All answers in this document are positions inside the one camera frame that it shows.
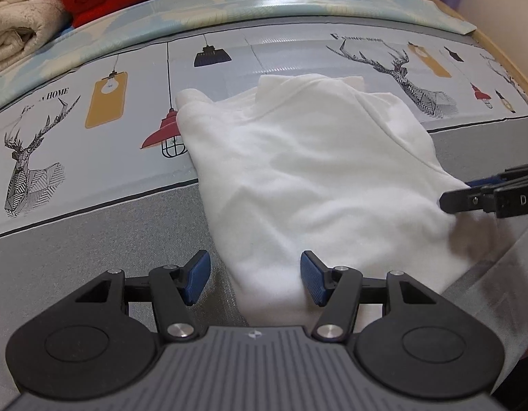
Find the white t-shirt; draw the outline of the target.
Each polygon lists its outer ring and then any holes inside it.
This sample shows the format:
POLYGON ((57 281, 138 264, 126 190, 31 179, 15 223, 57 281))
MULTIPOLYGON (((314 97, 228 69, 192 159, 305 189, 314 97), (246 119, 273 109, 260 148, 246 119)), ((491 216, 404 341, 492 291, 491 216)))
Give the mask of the white t-shirt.
POLYGON ((405 271, 436 292, 494 251, 492 219, 439 208, 462 182, 408 106, 359 77, 265 75, 233 98, 186 89, 176 101, 210 234, 252 326, 316 322, 306 250, 369 277, 405 271))

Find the deer print bed sheet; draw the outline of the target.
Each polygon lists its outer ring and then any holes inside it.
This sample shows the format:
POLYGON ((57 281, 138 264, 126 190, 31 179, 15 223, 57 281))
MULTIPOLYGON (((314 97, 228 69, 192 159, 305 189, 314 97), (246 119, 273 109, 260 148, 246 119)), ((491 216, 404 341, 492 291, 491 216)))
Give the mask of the deer print bed sheet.
POLYGON ((130 276, 212 249, 175 122, 187 88, 222 100, 265 74, 361 77, 407 99, 443 168, 469 181, 528 162, 528 96, 484 43, 362 18, 276 18, 176 34, 107 53, 0 111, 0 409, 17 395, 5 347, 21 324, 102 271, 130 276))

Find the blue cloud pattern quilt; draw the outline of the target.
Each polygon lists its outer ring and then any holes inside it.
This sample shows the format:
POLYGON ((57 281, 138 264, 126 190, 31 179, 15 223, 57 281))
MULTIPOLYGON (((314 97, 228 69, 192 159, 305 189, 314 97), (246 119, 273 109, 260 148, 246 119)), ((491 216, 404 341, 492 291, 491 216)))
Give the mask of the blue cloud pattern quilt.
POLYGON ((399 21, 466 35, 475 25, 430 0, 151 0, 64 34, 0 73, 0 111, 91 60, 172 34, 240 21, 288 17, 399 21))

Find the cream folded blanket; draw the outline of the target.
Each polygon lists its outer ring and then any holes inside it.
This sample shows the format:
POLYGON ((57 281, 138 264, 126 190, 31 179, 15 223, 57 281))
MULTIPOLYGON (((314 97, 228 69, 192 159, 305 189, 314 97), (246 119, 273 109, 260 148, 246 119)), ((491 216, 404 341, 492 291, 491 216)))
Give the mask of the cream folded blanket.
POLYGON ((0 72, 43 47, 68 20, 62 0, 0 0, 0 72))

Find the wooden bed frame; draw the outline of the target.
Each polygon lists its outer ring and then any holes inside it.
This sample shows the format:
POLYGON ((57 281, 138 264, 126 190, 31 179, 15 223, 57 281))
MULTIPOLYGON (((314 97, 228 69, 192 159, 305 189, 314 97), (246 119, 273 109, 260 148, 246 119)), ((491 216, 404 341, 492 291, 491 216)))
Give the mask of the wooden bed frame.
MULTIPOLYGON (((465 21, 465 18, 462 17, 456 10, 451 9, 448 5, 441 2, 440 0, 429 0, 436 4, 436 6, 444 13, 448 14, 450 17, 458 18, 461 21, 465 21)), ((515 82, 521 86, 524 92, 528 95, 528 79, 520 71, 520 69, 508 58, 508 56, 481 30, 475 29, 471 33, 471 37, 479 43, 484 49, 494 56, 494 58, 503 66, 511 76, 514 77, 515 82)))

